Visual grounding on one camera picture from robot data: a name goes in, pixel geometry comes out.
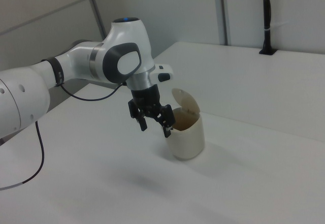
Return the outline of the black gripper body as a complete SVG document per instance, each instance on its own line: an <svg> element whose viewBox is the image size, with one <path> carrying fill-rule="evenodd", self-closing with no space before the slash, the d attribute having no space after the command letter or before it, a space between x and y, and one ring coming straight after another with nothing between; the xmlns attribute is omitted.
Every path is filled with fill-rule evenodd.
<svg viewBox="0 0 325 224"><path fill-rule="evenodd" d="M155 84L143 90L131 90L134 103L137 107L153 107L160 104L158 85Z"/></svg>

